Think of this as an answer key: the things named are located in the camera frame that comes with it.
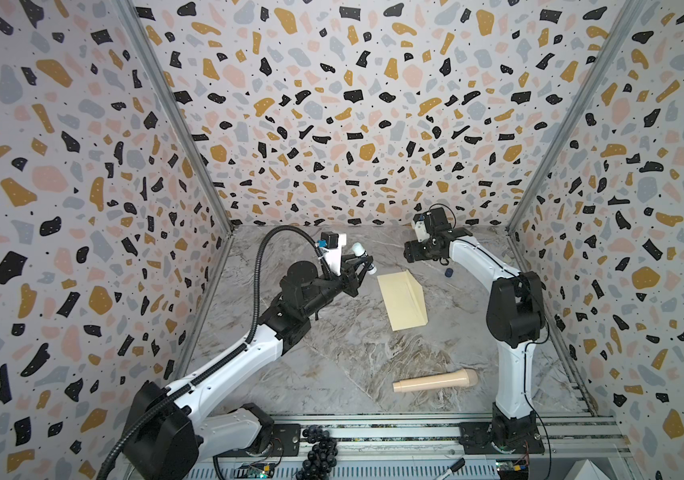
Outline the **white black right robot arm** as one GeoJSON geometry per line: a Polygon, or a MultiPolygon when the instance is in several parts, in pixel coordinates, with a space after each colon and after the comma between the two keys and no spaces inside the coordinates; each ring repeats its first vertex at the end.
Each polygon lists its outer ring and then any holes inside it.
{"type": "Polygon", "coordinates": [[[442,207],[415,214],[412,228],[416,238],[404,245],[407,262],[454,262],[489,293],[486,325],[498,348],[497,394],[487,431],[467,433],[461,443],[501,453],[542,453],[544,431],[530,397],[533,354],[546,327],[539,276],[499,259],[469,231],[454,226],[442,207]]]}

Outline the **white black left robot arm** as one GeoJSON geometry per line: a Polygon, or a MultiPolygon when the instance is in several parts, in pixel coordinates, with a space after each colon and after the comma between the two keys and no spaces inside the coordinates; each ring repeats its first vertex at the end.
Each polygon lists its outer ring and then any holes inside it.
{"type": "Polygon", "coordinates": [[[320,277],[315,264],[294,263],[281,292],[243,339],[193,373],[161,387],[148,382],[135,395],[118,451],[144,479],[183,479],[200,457],[243,450],[261,454],[272,441],[272,418],[253,403],[213,411],[263,367],[280,359],[311,329],[318,312],[340,294],[355,297],[373,266],[370,255],[343,256],[340,271],[320,277]]]}

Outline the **cream paper envelope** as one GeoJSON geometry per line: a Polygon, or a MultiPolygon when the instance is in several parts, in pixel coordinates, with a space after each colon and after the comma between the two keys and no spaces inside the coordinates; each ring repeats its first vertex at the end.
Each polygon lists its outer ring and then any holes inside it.
{"type": "Polygon", "coordinates": [[[428,324],[423,288],[410,271],[379,275],[378,283],[394,332],[428,324]]]}

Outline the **blue white glue stick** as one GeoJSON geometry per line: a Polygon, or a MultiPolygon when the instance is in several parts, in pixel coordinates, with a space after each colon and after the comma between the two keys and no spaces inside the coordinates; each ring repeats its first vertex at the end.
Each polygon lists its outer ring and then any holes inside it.
{"type": "MultiPolygon", "coordinates": [[[[360,242],[356,242],[352,245],[351,253],[356,258],[364,258],[368,256],[366,248],[360,242]]],[[[367,267],[367,273],[369,275],[375,275],[377,273],[377,267],[374,264],[369,265],[367,267]]]]}

